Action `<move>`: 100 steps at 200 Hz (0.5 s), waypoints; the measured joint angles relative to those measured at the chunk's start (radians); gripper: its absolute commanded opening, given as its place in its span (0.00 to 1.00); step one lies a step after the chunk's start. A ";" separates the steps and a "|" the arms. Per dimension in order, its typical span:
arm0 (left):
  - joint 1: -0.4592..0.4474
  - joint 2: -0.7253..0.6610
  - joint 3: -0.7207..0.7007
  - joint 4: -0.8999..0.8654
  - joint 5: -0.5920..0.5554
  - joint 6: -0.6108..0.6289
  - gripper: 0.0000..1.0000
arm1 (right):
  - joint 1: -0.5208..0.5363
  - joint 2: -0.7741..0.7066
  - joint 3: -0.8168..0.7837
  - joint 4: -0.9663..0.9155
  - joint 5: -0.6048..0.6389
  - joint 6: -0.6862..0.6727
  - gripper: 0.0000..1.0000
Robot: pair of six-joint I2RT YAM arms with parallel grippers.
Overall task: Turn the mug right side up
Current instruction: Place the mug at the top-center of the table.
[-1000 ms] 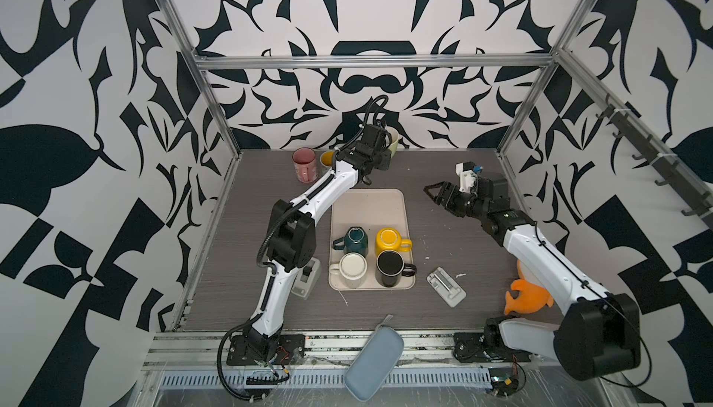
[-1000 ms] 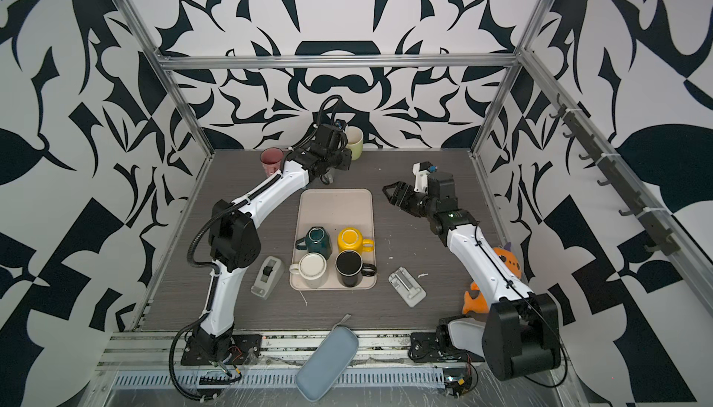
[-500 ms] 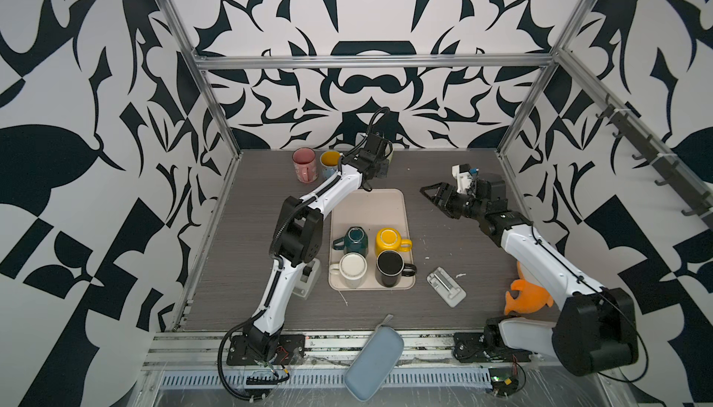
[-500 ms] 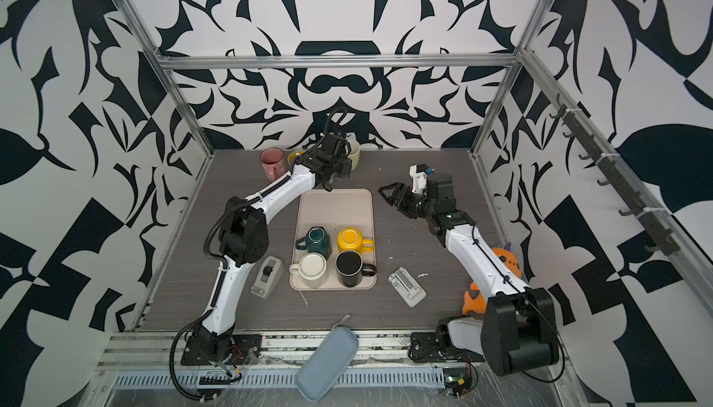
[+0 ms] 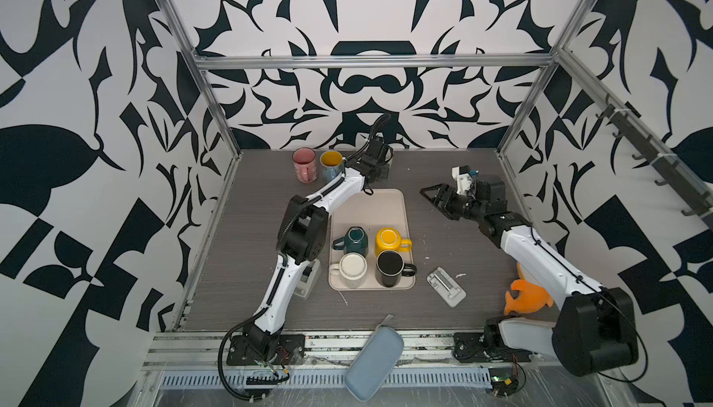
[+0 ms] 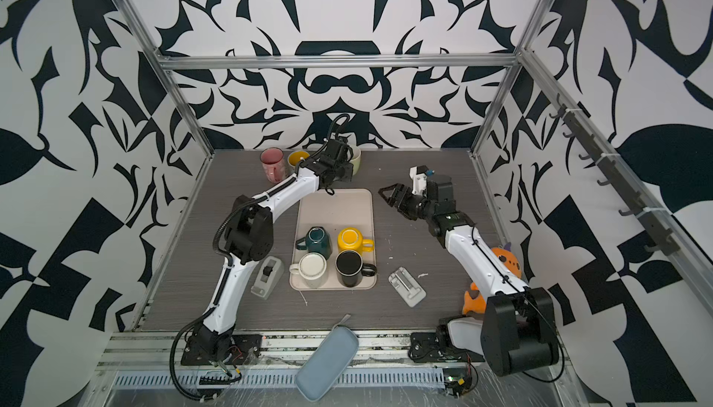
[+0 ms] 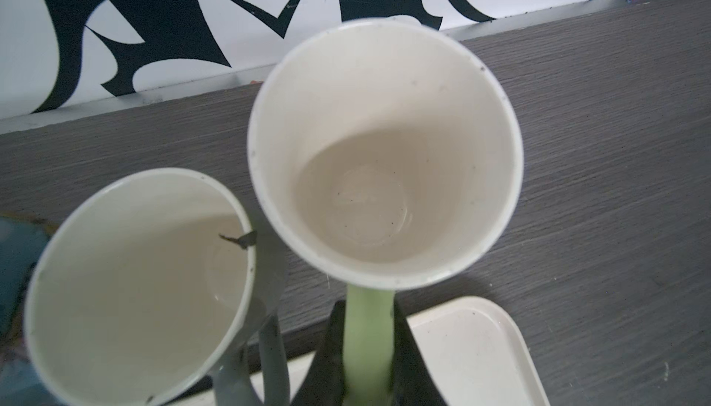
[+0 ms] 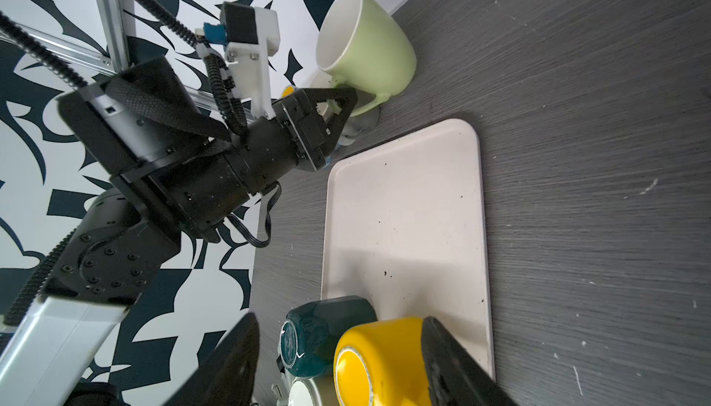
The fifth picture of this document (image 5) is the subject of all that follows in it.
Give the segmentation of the dark green mug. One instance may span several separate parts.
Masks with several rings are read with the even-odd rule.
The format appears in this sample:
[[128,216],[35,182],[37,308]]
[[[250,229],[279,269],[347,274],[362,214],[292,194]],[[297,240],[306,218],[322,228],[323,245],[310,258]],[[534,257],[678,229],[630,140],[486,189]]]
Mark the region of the dark green mug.
[[359,226],[350,227],[344,236],[332,241],[332,249],[344,254],[360,254],[366,258],[369,253],[367,232]]

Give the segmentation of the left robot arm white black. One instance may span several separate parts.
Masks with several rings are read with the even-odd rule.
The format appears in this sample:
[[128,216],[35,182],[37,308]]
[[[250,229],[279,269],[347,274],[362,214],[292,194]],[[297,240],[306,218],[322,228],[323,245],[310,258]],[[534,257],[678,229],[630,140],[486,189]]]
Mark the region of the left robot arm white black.
[[337,177],[319,191],[291,199],[278,234],[277,267],[258,311],[242,329],[251,346],[263,351],[278,343],[298,281],[326,244],[330,215],[380,180],[392,156],[393,149],[376,136],[347,156]]

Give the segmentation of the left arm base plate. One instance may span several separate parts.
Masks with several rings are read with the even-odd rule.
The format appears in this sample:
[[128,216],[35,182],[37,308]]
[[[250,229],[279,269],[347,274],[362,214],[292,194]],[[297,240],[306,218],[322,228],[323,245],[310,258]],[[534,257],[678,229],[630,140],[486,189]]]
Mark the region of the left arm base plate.
[[290,364],[304,356],[306,337],[300,334],[269,333],[253,323],[232,332],[228,339],[227,364]]

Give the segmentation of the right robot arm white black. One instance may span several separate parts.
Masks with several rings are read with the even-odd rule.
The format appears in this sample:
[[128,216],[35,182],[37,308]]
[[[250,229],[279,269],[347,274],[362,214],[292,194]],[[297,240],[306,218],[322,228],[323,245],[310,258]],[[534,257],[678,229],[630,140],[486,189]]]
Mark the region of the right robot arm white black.
[[514,258],[559,310],[553,323],[512,315],[489,320],[486,349],[549,356],[577,377],[633,365],[647,355],[627,292],[588,277],[548,245],[526,218],[510,211],[500,178],[478,177],[457,167],[454,179],[454,185],[428,186],[420,194],[447,219],[476,222],[483,236]]

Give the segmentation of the light blue butterfly mug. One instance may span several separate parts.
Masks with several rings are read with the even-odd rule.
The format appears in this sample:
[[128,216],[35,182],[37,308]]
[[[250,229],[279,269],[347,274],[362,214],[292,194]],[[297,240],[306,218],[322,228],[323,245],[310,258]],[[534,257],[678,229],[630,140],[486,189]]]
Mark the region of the light blue butterfly mug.
[[321,177],[325,184],[337,178],[343,171],[344,157],[341,153],[330,150],[324,152],[320,158]]

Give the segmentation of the pink ceramic mug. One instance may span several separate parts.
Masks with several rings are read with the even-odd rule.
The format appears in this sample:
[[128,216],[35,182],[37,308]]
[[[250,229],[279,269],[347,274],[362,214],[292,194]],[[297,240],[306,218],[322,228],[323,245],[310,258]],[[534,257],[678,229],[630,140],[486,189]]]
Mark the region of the pink ceramic mug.
[[307,147],[297,149],[292,156],[293,167],[297,180],[302,183],[312,183],[318,178],[317,154]]

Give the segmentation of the black mug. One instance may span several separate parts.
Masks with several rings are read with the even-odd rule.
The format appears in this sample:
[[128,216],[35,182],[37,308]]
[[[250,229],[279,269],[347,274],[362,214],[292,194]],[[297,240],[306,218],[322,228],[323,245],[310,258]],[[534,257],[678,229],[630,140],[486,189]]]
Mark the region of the black mug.
[[375,275],[383,287],[395,287],[402,277],[414,277],[417,272],[417,266],[407,263],[397,251],[386,250],[377,257]]

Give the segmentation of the yellow mug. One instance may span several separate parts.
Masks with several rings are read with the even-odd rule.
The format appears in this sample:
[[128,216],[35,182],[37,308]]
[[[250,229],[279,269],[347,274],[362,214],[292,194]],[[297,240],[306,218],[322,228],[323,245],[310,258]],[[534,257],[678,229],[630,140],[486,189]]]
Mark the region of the yellow mug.
[[375,236],[376,256],[385,251],[410,252],[412,247],[412,241],[403,238],[399,231],[394,228],[382,228]]

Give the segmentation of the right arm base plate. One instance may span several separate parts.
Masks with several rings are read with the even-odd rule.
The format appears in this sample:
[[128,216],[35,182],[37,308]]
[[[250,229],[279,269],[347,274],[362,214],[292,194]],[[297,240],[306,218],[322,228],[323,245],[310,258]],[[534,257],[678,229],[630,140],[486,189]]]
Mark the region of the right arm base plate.
[[505,345],[499,332],[499,324],[514,316],[503,316],[486,321],[482,332],[455,333],[453,357],[462,364],[475,362],[530,362],[530,351],[513,349]]

